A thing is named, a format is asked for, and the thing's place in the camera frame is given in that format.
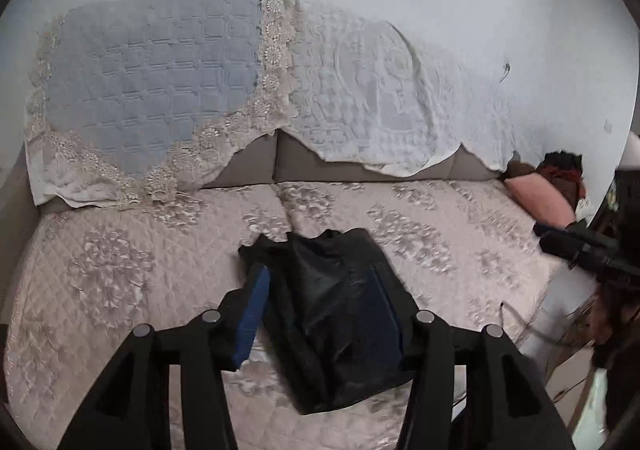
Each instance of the lace trim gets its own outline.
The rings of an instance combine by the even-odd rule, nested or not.
[[[42,152],[47,179],[68,180],[64,174],[72,172],[84,189],[100,184],[100,194],[108,195],[119,208],[151,201],[170,202],[177,191],[194,191],[213,181],[234,153],[264,134],[273,134],[296,115],[289,102],[293,77],[287,48],[287,42],[295,36],[293,9],[294,0],[260,0],[261,70],[256,91],[241,110],[198,126],[190,141],[168,150],[165,166],[149,170],[143,178],[126,176],[100,150],[87,147],[75,131],[62,134],[49,126],[47,82],[51,77],[51,57],[59,43],[58,32],[64,24],[62,17],[56,19],[40,37],[31,78],[34,91],[27,104],[25,127],[28,153]]]

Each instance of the blue strip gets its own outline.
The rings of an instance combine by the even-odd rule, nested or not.
[[[402,362],[402,333],[380,277],[374,268],[366,273],[360,297],[360,332],[371,362],[397,369]]]
[[[236,367],[240,367],[240,364],[249,357],[251,347],[254,344],[255,332],[262,322],[264,305],[269,297],[270,283],[271,273],[266,266],[262,266],[236,331],[236,350],[231,358]]]

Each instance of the dark cloth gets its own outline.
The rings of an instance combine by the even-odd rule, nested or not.
[[[565,152],[551,152],[545,155],[536,172],[547,179],[569,202],[578,207],[578,201],[586,197],[582,182],[582,156]]]
[[[509,161],[507,170],[502,174],[500,179],[513,179],[514,177],[520,177],[523,175],[529,175],[536,171],[536,167],[529,163],[522,163],[520,161]]]
[[[271,273],[264,326],[300,412],[343,408],[413,377],[403,369],[422,352],[418,308],[366,230],[261,235],[238,251],[247,269]]]
[[[640,342],[622,349],[607,370],[606,423],[611,432],[640,391]]]

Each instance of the lace headboard cover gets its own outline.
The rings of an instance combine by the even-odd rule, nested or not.
[[[294,0],[122,0],[42,33],[26,147],[37,205],[171,201],[294,114]]]

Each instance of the bed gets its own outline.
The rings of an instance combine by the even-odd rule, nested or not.
[[[500,323],[504,300],[531,317],[557,263],[498,181],[282,182],[179,195],[137,210],[46,213],[19,275],[4,371],[10,412],[29,441],[54,449],[111,354],[140,322],[184,324],[242,282],[237,249],[260,233],[366,227],[420,308],[453,325]],[[508,315],[514,339],[522,326]],[[241,449],[369,449],[393,444],[409,386],[349,408],[300,416],[260,333],[223,379]],[[456,394],[464,390],[462,369]],[[174,448],[182,447],[171,380]]]
[[[134,325],[166,329],[215,307],[242,283],[238,247],[261,233],[365,227],[418,305],[450,324],[500,323],[517,339],[523,327],[500,302],[534,315],[558,263],[488,180],[513,153],[504,98],[445,51],[301,0],[97,3],[41,38],[26,106],[31,187],[23,178],[15,210],[33,218],[35,203],[42,216],[4,354],[8,411],[40,450],[57,446]],[[461,120],[470,104],[490,123]],[[16,222],[14,211],[0,226]],[[4,248],[12,260],[20,251]],[[270,354],[259,333],[224,375],[240,448],[394,444],[410,385],[300,416]],[[177,380],[170,389],[181,448]]]

